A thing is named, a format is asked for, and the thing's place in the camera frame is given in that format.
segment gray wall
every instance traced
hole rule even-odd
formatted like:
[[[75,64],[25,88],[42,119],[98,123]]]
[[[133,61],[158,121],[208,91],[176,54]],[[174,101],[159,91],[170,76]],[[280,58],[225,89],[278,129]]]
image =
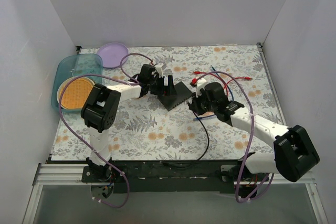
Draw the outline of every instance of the gray wall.
[[[100,47],[263,42],[285,0],[51,0],[72,41]]]
[[[0,223],[21,223],[59,116],[50,95],[75,47],[50,0],[0,0]]]
[[[304,126],[320,155],[314,173],[329,223],[336,223],[335,20],[335,0],[286,0],[265,42],[287,123]]]

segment black cable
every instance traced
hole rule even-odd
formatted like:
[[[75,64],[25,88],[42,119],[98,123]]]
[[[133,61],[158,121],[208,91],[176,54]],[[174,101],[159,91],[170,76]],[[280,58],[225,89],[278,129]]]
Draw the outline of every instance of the black cable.
[[[168,167],[173,167],[173,168],[179,168],[179,169],[185,169],[185,168],[189,168],[190,166],[196,164],[198,161],[201,160],[202,157],[204,157],[204,155],[206,154],[206,152],[208,151],[209,149],[209,146],[210,146],[210,137],[209,137],[209,133],[208,131],[206,130],[206,127],[205,125],[203,124],[202,120],[196,115],[196,113],[193,111],[195,117],[198,119],[198,121],[201,123],[205,133],[206,133],[206,137],[208,138],[208,143],[207,143],[207,146],[206,146],[206,149],[205,151],[203,152],[203,154],[198,158],[198,159],[195,159],[195,160],[192,160],[187,166],[179,166],[179,165],[174,165],[174,164],[169,164],[169,163],[166,163],[166,162],[162,162],[162,164],[164,166],[168,166]]]

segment table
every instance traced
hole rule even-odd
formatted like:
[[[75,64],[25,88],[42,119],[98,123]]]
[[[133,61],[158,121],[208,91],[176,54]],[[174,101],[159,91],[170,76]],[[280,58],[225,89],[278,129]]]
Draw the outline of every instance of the table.
[[[96,53],[96,48],[85,48],[81,54]],[[193,71],[210,71],[211,65],[218,71],[234,77],[252,77],[240,81],[248,94],[254,114],[276,123],[283,123],[272,91],[265,65],[257,46],[203,46],[203,47],[134,47],[129,52],[139,52],[156,62],[165,62],[164,74],[172,74],[174,82],[184,82],[190,89]],[[140,72],[148,60],[130,57],[124,68],[130,75]],[[126,77],[120,69],[104,69],[103,74],[119,80]],[[218,81],[207,76],[208,81]],[[247,102],[238,86],[230,88],[236,101]],[[111,81],[103,84],[114,85]],[[193,113],[183,103],[167,111],[153,95],[119,104],[117,116],[110,128],[110,152],[113,160],[197,159],[206,148],[204,129],[194,120]],[[88,131],[79,113],[65,114],[65,119],[75,131],[88,139]],[[203,120],[209,135],[210,147],[203,159],[237,159],[244,154],[248,133],[220,122],[216,117]],[[254,138],[251,151],[272,152],[264,142]],[[60,122],[51,151],[51,161],[84,161],[90,150],[73,136]]]

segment purple cable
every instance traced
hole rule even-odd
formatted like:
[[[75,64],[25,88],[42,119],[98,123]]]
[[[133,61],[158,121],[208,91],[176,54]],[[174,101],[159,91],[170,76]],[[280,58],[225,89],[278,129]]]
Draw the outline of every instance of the purple cable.
[[[128,74],[124,71],[124,69],[122,68],[122,62],[123,62],[123,60],[124,60],[125,58],[127,58],[128,56],[131,56],[131,55],[139,55],[139,56],[142,56],[142,57],[144,57],[144,58],[146,58],[146,59],[149,59],[149,60],[151,61],[151,63],[153,63],[153,60],[152,60],[151,58],[149,58],[148,56],[143,55],[143,54],[139,54],[139,53],[137,53],[137,52],[130,53],[130,54],[124,56],[124,57],[121,59],[121,61],[120,61],[120,70],[124,73],[124,75],[126,75],[128,78],[130,78],[130,79],[131,79],[132,81],[134,81],[136,84],[139,84],[139,82],[138,82],[137,79],[135,79],[135,78],[131,77],[130,75],[128,75]]]
[[[140,56],[143,56],[147,59],[149,59],[151,62],[153,62],[153,60],[145,55],[142,55],[142,54],[136,54],[136,53],[133,53],[133,54],[128,54],[126,55],[124,58],[130,56],[130,55],[140,55]],[[132,77],[130,77],[127,73],[125,73],[125,71],[122,69],[121,67],[121,64],[122,64],[122,61],[123,59],[121,59],[121,62],[120,62],[120,68],[121,68],[121,71],[129,78],[133,79]],[[66,91],[66,89],[69,87],[69,85],[71,83],[73,83],[75,80],[79,79],[79,78],[82,78],[82,77],[86,77],[86,76],[96,76],[96,77],[101,77],[101,78],[104,78],[104,79],[108,79],[108,80],[111,80],[111,81],[115,81],[115,82],[118,82],[118,83],[121,83],[121,84],[126,84],[126,85],[131,85],[131,86],[136,86],[136,85],[139,85],[139,82],[135,79],[133,79],[134,81],[136,81],[136,83],[129,83],[129,82],[125,82],[125,81],[119,81],[119,80],[116,80],[116,79],[113,79],[113,78],[109,78],[109,77],[106,77],[106,76],[102,76],[100,74],[83,74],[81,76],[77,76],[73,79],[71,79],[64,87],[60,97],[59,97],[59,103],[58,103],[58,112],[59,112],[59,116],[62,120],[62,122],[64,123],[64,125],[69,129],[69,131],[74,135],[76,136],[79,140],[81,140],[87,147],[89,147],[101,160],[103,160],[107,165],[111,166],[113,169],[115,169],[118,173],[120,173],[121,176],[123,176],[123,178],[125,179],[125,182],[126,182],[126,186],[127,186],[127,195],[126,195],[126,198],[124,200],[124,202],[122,204],[120,204],[119,206],[116,206],[116,205],[113,205],[107,201],[104,201],[104,200],[101,200],[101,199],[97,199],[96,197],[94,199],[96,199],[97,201],[105,204],[105,205],[108,205],[112,208],[121,208],[123,207],[126,202],[128,201],[128,198],[130,197],[130,183],[128,182],[128,179],[126,177],[126,175],[121,171],[119,170],[117,167],[115,167],[114,165],[112,165],[111,163],[109,163],[107,160],[105,160],[93,147],[92,145],[90,145],[87,141],[84,140],[84,138],[82,138],[80,135],[78,135],[71,127],[70,125],[65,121],[65,118],[62,114],[62,110],[61,110],[61,102],[62,102],[62,98],[63,98],[63,95]]]
[[[208,74],[211,74],[211,73],[222,73],[222,74],[225,74],[226,76],[229,76],[230,78],[233,79],[233,81],[238,85],[238,87],[240,88],[241,92],[243,93],[249,107],[250,107],[250,113],[251,113],[251,130],[250,130],[250,137],[248,139],[248,144],[247,144],[247,147],[246,147],[246,151],[245,151],[245,154],[244,154],[244,157],[243,157],[243,161],[241,163],[241,167],[240,167],[240,170],[239,170],[239,174],[238,174],[238,178],[237,178],[237,185],[236,185],[236,191],[235,191],[235,197],[236,197],[236,201],[238,203],[244,203],[246,202],[248,199],[250,199],[250,197],[263,185],[263,183],[266,181],[266,179],[268,178],[268,175],[269,174],[266,174],[265,177],[262,179],[262,181],[260,182],[260,184],[249,194],[247,195],[246,198],[240,198],[239,196],[239,186],[240,186],[240,181],[241,181],[241,177],[243,175],[243,170],[244,170],[244,167],[245,167],[245,163],[246,163],[246,159],[247,159],[247,156],[248,156],[248,152],[250,150],[250,147],[251,147],[251,143],[252,143],[252,138],[254,136],[254,116],[253,116],[253,108],[252,108],[252,104],[251,104],[251,101],[249,100],[247,94],[245,93],[243,87],[239,84],[239,82],[233,77],[231,76],[230,74],[228,73],[225,73],[225,72],[221,72],[221,71],[212,71],[212,72],[209,72],[209,73],[205,73],[203,75],[201,75],[200,77],[196,78],[196,80],[198,81],[200,78],[203,78],[205,76],[207,76]],[[274,174],[272,174],[272,177],[267,185],[267,187],[265,188],[265,190],[257,195],[256,197],[254,198],[251,198],[251,200],[253,199],[258,199],[260,198],[267,190],[268,188],[270,187],[271,185],[271,182],[273,180],[273,177],[274,177]]]

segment purple cable sleeve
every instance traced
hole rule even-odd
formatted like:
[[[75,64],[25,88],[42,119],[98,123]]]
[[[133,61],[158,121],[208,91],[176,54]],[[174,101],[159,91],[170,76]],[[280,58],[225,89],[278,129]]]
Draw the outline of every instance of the purple cable sleeve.
[[[252,104],[251,104],[251,101],[249,100],[247,94],[245,93],[243,87],[239,84],[239,82],[233,77],[231,76],[230,74],[228,73],[225,73],[225,72],[221,72],[221,71],[212,71],[212,72],[209,72],[209,73],[205,73],[203,75],[201,75],[200,77],[196,78],[196,80],[198,81],[200,78],[203,78],[205,76],[207,76],[208,74],[211,74],[211,73],[222,73],[222,74],[225,74],[226,76],[229,76],[230,78],[233,79],[233,81],[238,85],[238,87],[240,88],[241,92],[243,93],[247,103],[248,103],[248,106],[250,107],[250,113],[251,113],[251,130],[250,130],[250,137],[248,139],[248,144],[247,144],[247,147],[246,147],[246,150],[245,150],[245,154],[244,154],[244,157],[243,157],[243,161],[241,163],[241,167],[240,167],[240,170],[239,170],[239,174],[238,174],[238,178],[237,178],[237,185],[236,185],[236,191],[235,191],[235,197],[236,197],[236,201],[238,203],[244,203],[246,202],[262,185],[263,183],[266,181],[266,179],[268,178],[268,175],[269,174],[266,174],[265,177],[262,179],[262,181],[260,182],[260,184],[246,197],[246,198],[240,198],[239,197],[239,186],[240,186],[240,181],[241,181],[241,176],[243,175],[243,170],[244,170],[244,167],[245,167],[245,163],[246,163],[246,159],[247,159],[247,156],[248,156],[248,152],[250,150],[250,147],[251,147],[251,143],[252,143],[252,138],[254,136],[254,116],[253,116],[253,108],[252,108]],[[274,174],[272,175],[272,178],[271,180],[269,181],[267,187],[265,188],[265,190],[259,195],[259,196],[256,196],[255,198],[252,198],[252,199],[257,199],[257,198],[260,198],[260,196],[262,196],[267,190],[268,188],[270,187],[271,185],[271,182],[273,180],[273,176]]]
[[[145,56],[145,55],[142,55],[142,54],[128,54],[128,55],[126,55],[124,58],[126,58],[127,56],[129,56],[129,55],[140,55],[140,56],[144,56],[145,58],[147,58],[147,59],[149,59],[151,62],[152,62],[152,59],[150,59],[149,57],[147,57],[147,56]],[[126,74],[124,71],[123,71],[123,69],[122,69],[122,72],[127,76],[127,77],[130,77],[128,74]],[[101,78],[104,78],[104,79],[107,79],[107,80],[111,80],[111,81],[115,81],[115,82],[118,82],[118,83],[121,83],[121,84],[126,84],[126,85],[131,85],[131,86],[136,86],[136,85],[138,85],[139,84],[139,82],[137,81],[137,80],[135,80],[137,83],[128,83],[128,82],[125,82],[125,81],[119,81],[119,80],[115,80],[115,79],[113,79],[113,78],[109,78],[109,77],[106,77],[106,76],[102,76],[102,75],[100,75],[100,74],[83,74],[83,75],[81,75],[81,76],[77,76],[77,77],[75,77],[75,78],[73,78],[72,80],[70,80],[66,85],[65,85],[65,87],[64,87],[64,89],[63,89],[63,91],[62,91],[62,93],[61,93],[61,95],[60,95],[60,97],[59,97],[59,103],[58,103],[58,112],[59,112],[59,115],[60,115],[60,118],[61,118],[61,120],[62,120],[62,122],[64,123],[64,125],[69,129],[69,131],[74,135],[74,136],[76,136],[78,139],[80,139],[87,147],[89,147],[102,161],[104,161],[107,165],[109,165],[109,166],[111,166],[113,169],[115,169],[118,173],[120,173],[121,174],[121,176],[123,176],[123,178],[125,179],[125,182],[126,182],[126,186],[127,186],[127,195],[126,195],[126,197],[125,197],[125,200],[123,201],[123,203],[122,204],[120,204],[120,205],[118,205],[118,206],[116,206],[116,205],[113,205],[113,204],[111,204],[111,203],[109,203],[109,202],[107,202],[107,201],[104,201],[104,200],[101,200],[101,199],[98,199],[98,198],[96,198],[95,197],[95,199],[97,200],[97,201],[100,201],[100,202],[102,202],[103,204],[105,204],[105,205],[108,205],[108,206],[110,206],[110,207],[112,207],[112,208],[121,208],[121,207],[123,207],[126,203],[127,203],[127,201],[128,201],[128,199],[129,199],[129,196],[130,196],[130,183],[129,183],[129,181],[128,181],[128,179],[127,179],[127,177],[126,177],[126,175],[121,171],[121,170],[119,170],[117,167],[115,167],[114,165],[112,165],[111,163],[109,163],[107,160],[105,160],[93,147],[92,147],[92,145],[90,145],[87,141],[85,141],[84,140],[84,138],[82,138],[80,135],[78,135],[71,127],[70,127],[70,125],[65,121],[65,118],[64,118],[64,116],[63,116],[63,114],[62,114],[62,110],[61,110],[61,102],[62,102],[62,98],[63,98],[63,95],[64,95],[64,93],[65,93],[65,91],[66,91],[66,89],[68,88],[68,86],[71,84],[71,83],[73,83],[75,80],[77,80],[77,79],[79,79],[79,78],[82,78],[82,77],[86,77],[86,76],[96,76],[96,77],[101,77]]]

